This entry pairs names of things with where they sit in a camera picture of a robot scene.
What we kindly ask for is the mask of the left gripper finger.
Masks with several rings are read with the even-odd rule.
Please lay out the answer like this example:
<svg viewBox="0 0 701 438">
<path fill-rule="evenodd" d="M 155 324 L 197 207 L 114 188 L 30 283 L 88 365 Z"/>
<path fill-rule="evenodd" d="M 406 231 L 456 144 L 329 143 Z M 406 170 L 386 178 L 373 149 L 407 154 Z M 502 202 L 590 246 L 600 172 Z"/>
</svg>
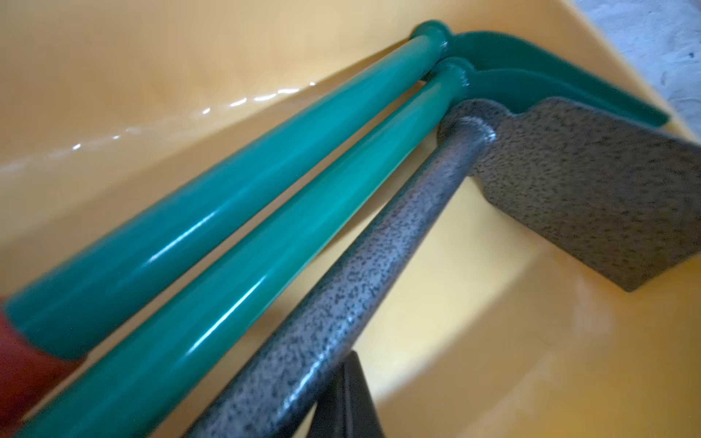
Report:
<svg viewBox="0 0 701 438">
<path fill-rule="evenodd" d="M 308 437 L 383 437 L 357 352 L 352 351 L 319 396 Z"/>
</svg>

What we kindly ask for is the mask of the green hoe red grip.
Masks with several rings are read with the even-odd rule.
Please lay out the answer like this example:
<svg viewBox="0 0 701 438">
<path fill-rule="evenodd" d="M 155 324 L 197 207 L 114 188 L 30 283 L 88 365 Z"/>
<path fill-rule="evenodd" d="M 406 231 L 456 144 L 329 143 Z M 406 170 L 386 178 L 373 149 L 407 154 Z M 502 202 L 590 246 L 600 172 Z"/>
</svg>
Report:
<svg viewBox="0 0 701 438">
<path fill-rule="evenodd" d="M 541 47 L 431 20 L 377 63 L 62 262 L 1 306 L 1 433 L 87 355 L 415 84 L 421 89 L 58 396 L 27 434 L 149 434 L 467 98 L 563 97 L 651 127 L 657 107 Z"/>
<path fill-rule="evenodd" d="M 425 87 L 196 277 L 20 430 L 148 434 L 476 85 L 463 60 L 400 50 L 12 297 L 29 342 L 82 358 L 421 78 Z"/>
</svg>

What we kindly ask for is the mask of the grey hoe red grip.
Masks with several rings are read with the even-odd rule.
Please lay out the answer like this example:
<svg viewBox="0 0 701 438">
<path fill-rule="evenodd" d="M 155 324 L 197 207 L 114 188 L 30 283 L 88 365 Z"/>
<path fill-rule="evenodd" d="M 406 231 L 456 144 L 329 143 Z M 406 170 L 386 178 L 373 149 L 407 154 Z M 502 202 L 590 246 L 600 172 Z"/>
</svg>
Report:
<svg viewBox="0 0 701 438">
<path fill-rule="evenodd" d="M 700 147 L 564 98 L 466 100 L 437 149 L 188 430 L 290 437 L 469 176 L 487 200 L 633 291 L 700 250 Z"/>
</svg>

